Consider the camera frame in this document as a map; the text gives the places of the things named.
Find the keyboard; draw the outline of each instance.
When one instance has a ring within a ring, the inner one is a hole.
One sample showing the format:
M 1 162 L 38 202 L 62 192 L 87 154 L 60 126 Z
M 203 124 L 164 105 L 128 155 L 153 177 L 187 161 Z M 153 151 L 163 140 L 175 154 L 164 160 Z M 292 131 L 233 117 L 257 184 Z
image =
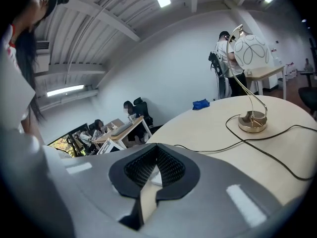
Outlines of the keyboard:
M 133 123 L 129 122 L 127 124 L 124 124 L 122 126 L 120 126 L 118 129 L 115 129 L 112 132 L 112 136 L 118 136 L 119 134 L 121 134 L 122 132 L 124 132 L 127 128 L 131 127 Z

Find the ceiling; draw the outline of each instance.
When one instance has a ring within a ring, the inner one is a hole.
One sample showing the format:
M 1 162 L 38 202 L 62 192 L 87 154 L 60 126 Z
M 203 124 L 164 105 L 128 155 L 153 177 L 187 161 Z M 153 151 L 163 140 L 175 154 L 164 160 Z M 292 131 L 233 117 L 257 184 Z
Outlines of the ceiling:
M 164 21 L 171 12 L 186 11 L 183 17 L 188 17 L 199 13 L 204 4 L 223 1 L 171 0 L 164 8 L 157 0 L 70 0 L 60 4 L 36 30 L 37 40 L 50 42 L 51 54 L 49 70 L 36 74 L 37 96 L 44 98 L 47 91 L 78 84 L 96 88 L 115 59 L 121 58 L 118 51 L 123 46 L 134 47 L 160 30 L 154 27 L 150 34 L 145 33 L 149 23 Z M 261 1 L 245 0 L 245 4 Z M 165 26 L 180 19 L 166 19 Z

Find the black cable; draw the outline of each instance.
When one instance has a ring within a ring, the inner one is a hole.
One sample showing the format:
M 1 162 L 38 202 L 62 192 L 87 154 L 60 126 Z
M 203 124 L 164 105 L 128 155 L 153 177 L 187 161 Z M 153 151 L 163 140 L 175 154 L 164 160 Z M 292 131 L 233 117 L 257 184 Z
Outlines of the black cable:
M 276 162 L 278 162 L 279 164 L 281 164 L 281 165 L 282 165 L 293 177 L 295 177 L 297 180 L 307 181 L 307 180 L 311 180 L 311 179 L 314 178 L 314 176 L 309 177 L 309 178 L 302 178 L 302 177 L 297 176 L 296 174 L 293 173 L 293 171 L 292 171 L 288 166 L 286 166 L 286 165 L 285 165 L 283 162 L 281 162 L 278 158 L 274 157 L 273 155 L 271 155 L 271 154 L 269 154 L 269 153 L 263 151 L 262 149 L 256 147 L 256 146 L 253 145 L 253 144 L 250 144 L 250 143 L 247 142 L 246 140 L 243 140 L 241 137 L 239 137 L 236 133 L 234 133 L 231 129 L 229 129 L 229 127 L 228 127 L 228 125 L 227 125 L 227 123 L 228 123 L 232 118 L 234 118 L 234 117 L 236 117 L 236 116 L 237 116 L 237 115 L 235 115 L 235 116 L 229 118 L 229 119 L 226 121 L 226 128 L 227 128 L 233 135 L 235 135 L 238 139 L 240 139 L 241 141 L 243 141 L 243 142 L 246 143 L 247 145 L 250 145 L 250 146 L 253 147 L 254 149 L 257 149 L 258 151 L 264 153 L 265 155 L 269 156 L 270 158 L 274 159 Z M 316 131 L 316 132 L 317 132 L 317 130 L 316 130 L 316 129 L 313 129 L 313 128 L 308 128 L 308 127 L 301 126 L 301 125 L 297 125 L 297 124 L 296 124 L 296 125 L 293 125 L 292 127 L 294 127 L 294 126 L 299 126 L 299 127 L 306 128 L 306 129 L 310 129 L 310 130 L 313 130 L 313 131 Z M 290 128 L 288 128 L 287 130 L 285 130 L 285 131 L 283 131 L 283 132 L 281 132 L 281 133 L 279 133 L 279 134 L 277 134 L 277 135 L 275 135 L 275 136 L 278 136 L 278 135 L 280 135 L 280 134 L 285 133 L 285 132 L 288 131 Z
M 235 116 L 230 117 L 230 118 L 226 121 L 225 125 L 226 125 L 226 128 L 227 128 L 234 136 L 236 136 L 236 137 L 240 140 L 239 142 L 236 142 L 236 143 L 234 143 L 234 144 L 232 144 L 232 145 L 230 145 L 230 146 L 228 146 L 228 147 L 222 148 L 222 149 L 210 150 L 210 151 L 195 151 L 195 150 L 191 150 L 191 149 L 189 149 L 189 148 L 187 148 L 187 147 L 185 147 L 185 146 L 183 146 L 183 145 L 179 145 L 179 144 L 177 144 L 177 145 L 175 145 L 175 146 L 181 146 L 181 147 L 183 147 L 183 148 L 185 148 L 185 149 L 188 149 L 188 150 L 191 150 L 191 151 L 194 151 L 194 152 L 198 152 L 198 153 L 210 153 L 210 154 L 215 154 L 215 153 L 218 153 L 218 152 L 227 150 L 227 149 L 229 149 L 229 148 L 231 148 L 231 147 L 233 147 L 233 146 L 235 146 L 235 145 L 237 145 L 237 144 L 240 144 L 240 143 L 244 142 L 244 143 L 248 144 L 249 146 L 255 148 L 256 150 L 258 150 L 258 151 L 264 153 L 265 155 L 269 156 L 270 158 L 274 159 L 275 161 L 277 161 L 279 164 L 281 164 L 281 165 L 282 165 L 293 177 L 295 177 L 296 179 L 302 180 L 302 181 L 307 181 L 307 180 L 311 180 L 311 179 L 314 178 L 314 176 L 313 176 L 313 177 L 310 177 L 310 178 L 302 178 L 302 177 L 297 176 L 296 174 L 294 174 L 294 173 L 289 169 L 288 166 L 286 166 L 286 165 L 285 165 L 283 162 L 281 162 L 279 159 L 277 159 L 276 157 L 272 156 L 271 154 L 269 154 L 269 153 L 263 151 L 262 149 L 256 147 L 255 145 L 250 144 L 248 141 L 261 141 L 261 140 L 271 139 L 271 138 L 277 137 L 277 136 L 279 136 L 279 135 L 281 135 L 281 134 L 284 134 L 285 132 L 289 131 L 291 128 L 294 128 L 294 127 L 305 128 L 305 129 L 309 129 L 309 130 L 312 130 L 312 131 L 317 132 L 316 129 L 295 124 L 295 125 L 290 126 L 288 129 L 286 129 L 286 130 L 284 130 L 284 131 L 282 131 L 282 132 L 280 132 L 280 133 L 278 133 L 278 134 L 275 134 L 275 135 L 273 135 L 273 136 L 264 137 L 264 138 L 256 138 L 256 139 L 242 139 L 242 138 L 239 137 L 237 134 L 235 134 L 231 129 L 229 129 L 229 127 L 228 127 L 228 125 L 227 125 L 228 122 L 229 122 L 231 119 L 233 119 L 234 117 L 237 117 L 237 116 L 239 116 L 239 115 L 235 115 Z
M 219 77 L 218 77 L 218 74 L 216 72 L 216 70 L 214 70 L 214 73 L 216 74 L 217 78 L 217 89 L 218 89 L 218 100 L 220 100 L 220 89 L 219 89 Z

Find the gold lamp base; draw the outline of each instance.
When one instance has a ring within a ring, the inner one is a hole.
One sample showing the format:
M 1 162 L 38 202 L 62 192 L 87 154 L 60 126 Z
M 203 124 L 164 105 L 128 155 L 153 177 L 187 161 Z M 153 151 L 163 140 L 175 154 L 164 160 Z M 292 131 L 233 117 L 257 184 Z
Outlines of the gold lamp base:
M 264 114 L 259 111 L 253 111 L 255 117 L 264 117 Z M 247 111 L 247 114 L 239 116 L 239 127 L 248 133 L 258 133 L 266 128 L 267 118 L 252 118 L 252 111 Z

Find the floor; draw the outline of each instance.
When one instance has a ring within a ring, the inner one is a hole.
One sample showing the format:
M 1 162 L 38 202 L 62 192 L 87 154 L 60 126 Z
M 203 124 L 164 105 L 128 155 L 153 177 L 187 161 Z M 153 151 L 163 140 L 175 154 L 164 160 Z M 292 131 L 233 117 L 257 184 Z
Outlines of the floor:
M 317 80 L 315 80 L 313 76 L 311 76 L 311 82 L 312 82 L 312 87 L 317 87 Z M 289 79 L 286 82 L 286 89 L 287 89 L 286 100 L 291 103 L 294 103 L 295 105 L 301 107 L 302 109 L 304 109 L 305 111 L 309 113 L 310 112 L 309 108 L 305 106 L 305 104 L 302 102 L 298 94 L 299 88 L 307 87 L 307 86 L 308 86 L 307 78 L 304 75 L 298 74 L 297 77 Z M 271 92 L 264 92 L 264 95 L 283 99 L 283 90 L 276 89 Z

